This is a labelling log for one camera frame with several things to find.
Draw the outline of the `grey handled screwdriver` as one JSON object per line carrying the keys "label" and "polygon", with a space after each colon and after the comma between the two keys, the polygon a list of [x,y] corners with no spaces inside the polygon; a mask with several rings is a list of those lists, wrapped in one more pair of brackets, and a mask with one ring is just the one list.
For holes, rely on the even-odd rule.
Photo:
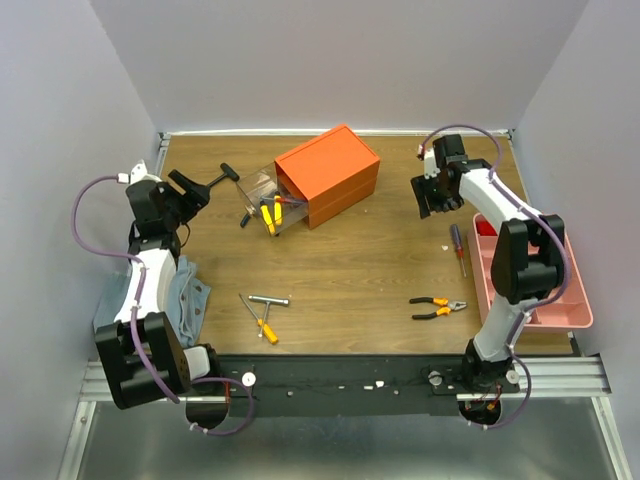
{"label": "grey handled screwdriver", "polygon": [[457,224],[451,224],[449,227],[452,243],[454,246],[454,251],[456,253],[457,259],[460,264],[461,272],[463,277],[467,277],[466,267],[464,263],[464,248],[462,243],[462,237]]}

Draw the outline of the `clear top drawer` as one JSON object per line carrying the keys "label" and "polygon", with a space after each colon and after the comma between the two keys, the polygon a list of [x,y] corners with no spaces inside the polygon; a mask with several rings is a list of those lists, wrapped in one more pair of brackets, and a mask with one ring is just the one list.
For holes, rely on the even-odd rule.
{"label": "clear top drawer", "polygon": [[[269,234],[260,213],[260,202],[264,201],[273,218],[273,199],[278,194],[282,197],[301,199],[302,196],[293,192],[292,187],[285,185],[285,177],[277,172],[274,164],[269,164],[255,172],[242,177],[236,187],[243,203],[245,214],[249,213],[255,218]],[[276,226],[276,235],[280,235],[285,229],[308,217],[308,203],[304,205],[282,204],[283,221],[281,226]]]}

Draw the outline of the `small yellow handled screwdriver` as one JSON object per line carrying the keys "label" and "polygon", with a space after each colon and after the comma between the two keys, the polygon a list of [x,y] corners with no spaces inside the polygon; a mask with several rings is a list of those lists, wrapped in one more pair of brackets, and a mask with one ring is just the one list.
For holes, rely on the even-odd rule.
{"label": "small yellow handled screwdriver", "polygon": [[274,195],[274,199],[273,199],[273,210],[274,210],[273,219],[274,219],[274,224],[276,226],[281,226],[282,225],[282,221],[283,221],[281,200],[282,200],[282,197],[280,195],[278,195],[278,194]]}

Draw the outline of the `red handled screwdriver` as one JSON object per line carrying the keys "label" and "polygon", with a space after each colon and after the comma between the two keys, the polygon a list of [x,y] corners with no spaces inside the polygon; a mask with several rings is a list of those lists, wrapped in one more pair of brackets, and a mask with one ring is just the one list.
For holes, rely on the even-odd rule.
{"label": "red handled screwdriver", "polygon": [[274,199],[277,203],[288,204],[288,205],[304,205],[307,203],[305,200],[291,198],[291,197],[279,196],[277,199],[274,197]]}

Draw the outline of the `orange drawer cabinet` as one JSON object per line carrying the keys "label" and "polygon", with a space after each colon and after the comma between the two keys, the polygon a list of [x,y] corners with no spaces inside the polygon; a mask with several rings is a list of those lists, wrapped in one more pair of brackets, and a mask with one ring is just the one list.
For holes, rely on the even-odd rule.
{"label": "orange drawer cabinet", "polygon": [[275,167],[289,192],[306,201],[314,229],[374,193],[380,157],[342,124],[279,155]]}

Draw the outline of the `metal T-handle wrench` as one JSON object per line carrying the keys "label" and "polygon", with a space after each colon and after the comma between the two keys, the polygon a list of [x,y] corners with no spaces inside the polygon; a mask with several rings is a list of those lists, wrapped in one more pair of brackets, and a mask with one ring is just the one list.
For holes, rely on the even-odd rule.
{"label": "metal T-handle wrench", "polygon": [[264,313],[262,315],[262,324],[260,325],[259,336],[264,337],[267,333],[268,315],[270,307],[272,305],[288,307],[290,300],[288,298],[276,298],[263,295],[249,295],[248,299],[255,303],[261,303],[265,305]]}

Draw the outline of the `orange handled screwdriver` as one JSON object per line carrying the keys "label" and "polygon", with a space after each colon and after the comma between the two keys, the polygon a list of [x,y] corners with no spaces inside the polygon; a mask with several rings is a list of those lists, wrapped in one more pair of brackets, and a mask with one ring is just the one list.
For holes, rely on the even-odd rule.
{"label": "orange handled screwdriver", "polygon": [[[254,320],[256,321],[257,326],[259,327],[259,331],[260,331],[260,325],[262,324],[262,316],[260,316],[257,311],[253,308],[253,306],[251,305],[251,302],[248,297],[243,296],[242,294],[239,295],[239,298],[241,300],[241,302],[243,303],[243,305],[247,308],[247,310],[249,311],[249,313],[252,315],[252,317],[254,318]],[[276,333],[274,332],[274,330],[269,326],[267,326],[267,333],[265,334],[264,337],[260,337],[259,336],[259,332],[258,332],[258,337],[259,338],[266,338],[267,341],[271,344],[271,345],[276,345],[279,342],[279,337],[276,335]]]}

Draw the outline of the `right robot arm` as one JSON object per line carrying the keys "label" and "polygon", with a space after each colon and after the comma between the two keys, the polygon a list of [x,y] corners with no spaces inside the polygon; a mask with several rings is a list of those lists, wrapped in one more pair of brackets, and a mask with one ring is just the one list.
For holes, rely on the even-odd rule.
{"label": "right robot arm", "polygon": [[450,127],[428,135],[417,157],[423,172],[410,184],[421,218],[470,203],[498,234],[491,264],[495,297],[459,370],[462,384],[480,392],[511,369],[526,316],[555,302],[566,289],[570,262],[565,224],[521,200],[499,178],[494,164],[470,158]]}

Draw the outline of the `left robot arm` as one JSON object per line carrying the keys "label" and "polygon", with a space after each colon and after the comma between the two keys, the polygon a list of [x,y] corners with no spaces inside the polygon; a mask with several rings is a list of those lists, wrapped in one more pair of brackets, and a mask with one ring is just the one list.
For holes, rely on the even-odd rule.
{"label": "left robot arm", "polygon": [[178,230],[204,208],[209,190],[172,171],[176,186],[138,163],[120,176],[134,221],[129,233],[129,281],[119,311],[94,339],[117,407],[128,409],[161,398],[175,399],[190,387],[214,393],[222,380],[208,344],[181,345],[168,316],[170,287],[178,273]]}

